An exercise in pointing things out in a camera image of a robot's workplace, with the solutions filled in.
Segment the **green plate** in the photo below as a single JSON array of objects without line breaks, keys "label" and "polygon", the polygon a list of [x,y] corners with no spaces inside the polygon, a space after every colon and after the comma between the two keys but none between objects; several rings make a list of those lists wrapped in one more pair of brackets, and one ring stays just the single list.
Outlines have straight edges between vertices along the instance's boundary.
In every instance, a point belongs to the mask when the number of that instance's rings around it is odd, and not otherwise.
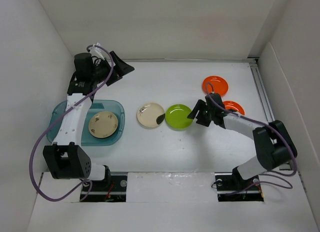
[{"label": "green plate", "polygon": [[165,121],[172,129],[185,130],[193,123],[193,120],[188,118],[191,112],[184,104],[171,105],[165,112]]}]

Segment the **beige plate with flowers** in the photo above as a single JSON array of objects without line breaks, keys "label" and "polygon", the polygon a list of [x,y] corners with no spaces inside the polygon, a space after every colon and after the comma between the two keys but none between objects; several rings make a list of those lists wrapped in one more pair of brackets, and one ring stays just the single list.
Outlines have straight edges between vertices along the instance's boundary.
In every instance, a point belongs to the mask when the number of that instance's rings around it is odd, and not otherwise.
[{"label": "beige plate with flowers", "polygon": [[113,135],[119,125],[117,116],[110,111],[95,114],[88,123],[88,130],[92,136],[105,139]]}]

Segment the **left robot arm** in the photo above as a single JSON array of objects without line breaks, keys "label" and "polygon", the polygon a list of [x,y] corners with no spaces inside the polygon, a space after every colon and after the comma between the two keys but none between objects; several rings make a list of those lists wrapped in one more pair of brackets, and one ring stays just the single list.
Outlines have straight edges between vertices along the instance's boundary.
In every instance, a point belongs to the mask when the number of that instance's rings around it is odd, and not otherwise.
[{"label": "left robot arm", "polygon": [[51,145],[43,149],[48,170],[56,180],[92,180],[100,190],[111,186],[110,170],[106,165],[92,164],[82,148],[82,134],[87,113],[95,94],[102,86],[110,86],[123,76],[134,71],[114,51],[99,57],[96,64],[91,45],[86,52],[74,56],[75,72],[67,89],[66,109],[53,126],[59,124],[57,135]]}]

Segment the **beige plate with black patch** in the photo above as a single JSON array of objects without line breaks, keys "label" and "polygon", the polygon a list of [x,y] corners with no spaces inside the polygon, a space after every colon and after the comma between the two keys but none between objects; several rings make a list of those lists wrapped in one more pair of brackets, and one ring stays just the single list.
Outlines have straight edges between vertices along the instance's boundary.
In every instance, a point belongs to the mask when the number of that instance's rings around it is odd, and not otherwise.
[{"label": "beige plate with black patch", "polygon": [[164,108],[155,102],[141,105],[136,113],[137,121],[146,129],[154,129],[165,119]]}]

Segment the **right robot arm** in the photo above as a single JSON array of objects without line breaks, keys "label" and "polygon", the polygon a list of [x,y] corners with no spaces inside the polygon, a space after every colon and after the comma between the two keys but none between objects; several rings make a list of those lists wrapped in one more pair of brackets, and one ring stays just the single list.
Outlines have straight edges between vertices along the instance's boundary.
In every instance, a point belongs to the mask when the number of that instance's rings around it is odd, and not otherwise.
[{"label": "right robot arm", "polygon": [[282,121],[262,122],[226,109],[218,93],[209,93],[204,100],[198,100],[187,117],[199,125],[208,127],[214,123],[253,140],[256,155],[232,170],[230,180],[235,187],[234,194],[255,186],[253,179],[259,175],[282,179],[286,174],[275,169],[285,163],[292,162],[289,176],[297,173],[298,152]]}]

